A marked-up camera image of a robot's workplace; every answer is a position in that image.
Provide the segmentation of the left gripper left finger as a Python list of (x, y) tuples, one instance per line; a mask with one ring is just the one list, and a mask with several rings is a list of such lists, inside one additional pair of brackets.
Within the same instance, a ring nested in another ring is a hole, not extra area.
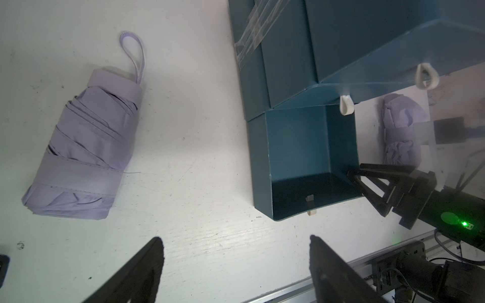
[(155, 302), (163, 266), (164, 245), (154, 237), (84, 302)]

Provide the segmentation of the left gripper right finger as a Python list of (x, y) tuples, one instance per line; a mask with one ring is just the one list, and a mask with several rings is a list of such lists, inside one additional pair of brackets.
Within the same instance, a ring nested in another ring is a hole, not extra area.
[(320, 237), (310, 236), (309, 270), (317, 302), (385, 302)]

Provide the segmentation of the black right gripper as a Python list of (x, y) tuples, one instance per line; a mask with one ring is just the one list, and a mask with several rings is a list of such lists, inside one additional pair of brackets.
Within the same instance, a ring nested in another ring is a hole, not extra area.
[(411, 165), (360, 164), (347, 177), (383, 217), (401, 216), (399, 224), (411, 230), (435, 192), (437, 178)]

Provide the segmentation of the teal bottom drawer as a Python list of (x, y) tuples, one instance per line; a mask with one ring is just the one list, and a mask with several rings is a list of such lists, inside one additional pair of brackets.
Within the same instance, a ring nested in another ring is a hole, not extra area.
[(360, 198), (355, 115), (339, 106), (271, 110), (247, 123), (254, 207), (274, 221)]

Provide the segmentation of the teal drawer cabinet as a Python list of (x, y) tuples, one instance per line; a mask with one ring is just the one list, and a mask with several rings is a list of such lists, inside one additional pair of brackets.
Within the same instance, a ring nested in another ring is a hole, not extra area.
[[(234, 43), (254, 3), (229, 2)], [(245, 118), (362, 102), (483, 61), (483, 1), (290, 1), (239, 69)]]

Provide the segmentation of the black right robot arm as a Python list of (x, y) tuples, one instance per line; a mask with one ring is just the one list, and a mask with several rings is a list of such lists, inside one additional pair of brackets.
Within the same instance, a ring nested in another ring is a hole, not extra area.
[[(484, 200), (460, 189), (436, 190), (437, 177), (413, 166), (361, 164), (347, 173), (377, 212), (400, 216), (411, 229), (417, 220), (454, 242), (484, 250)], [(373, 264), (379, 293), (401, 286), (429, 302), (484, 302), (484, 262), (454, 255), (436, 264), (422, 251), (398, 249)]]

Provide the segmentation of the purple folded umbrella left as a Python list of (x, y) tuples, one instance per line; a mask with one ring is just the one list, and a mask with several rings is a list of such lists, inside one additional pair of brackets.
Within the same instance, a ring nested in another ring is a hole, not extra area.
[(93, 70), (86, 88), (66, 103), (34, 181), (21, 201), (33, 214), (105, 219), (133, 155), (143, 97), (145, 58), (134, 79)]

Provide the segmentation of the black remote control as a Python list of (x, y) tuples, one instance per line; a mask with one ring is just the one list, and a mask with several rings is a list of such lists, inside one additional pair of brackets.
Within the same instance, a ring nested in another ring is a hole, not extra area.
[(0, 288), (2, 288), (5, 282), (9, 264), (10, 258), (6, 255), (0, 255)]

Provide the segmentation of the clear adhesive tape strip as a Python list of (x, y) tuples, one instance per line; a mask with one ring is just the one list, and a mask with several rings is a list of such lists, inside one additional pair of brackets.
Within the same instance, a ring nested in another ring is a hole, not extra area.
[(245, 29), (235, 42), (236, 60), (240, 70), (264, 40), (290, 0), (255, 1), (245, 23)]

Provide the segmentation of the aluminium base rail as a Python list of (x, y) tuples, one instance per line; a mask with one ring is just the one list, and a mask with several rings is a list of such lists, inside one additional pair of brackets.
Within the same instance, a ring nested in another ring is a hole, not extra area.
[(311, 236), (311, 276), (249, 302), (385, 302), (371, 287), (373, 262), (417, 242), (430, 246), (433, 240), (433, 232), (430, 231), (346, 263), (325, 241)]

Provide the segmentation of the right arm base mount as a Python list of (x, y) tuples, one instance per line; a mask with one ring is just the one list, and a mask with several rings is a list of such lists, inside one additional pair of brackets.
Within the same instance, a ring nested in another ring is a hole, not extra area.
[(376, 293), (385, 295), (391, 290), (407, 285), (402, 276), (403, 271), (400, 269), (402, 259), (409, 255), (425, 258), (425, 252), (424, 242), (414, 241), (405, 246), (392, 247), (390, 251), (376, 257), (371, 262)]

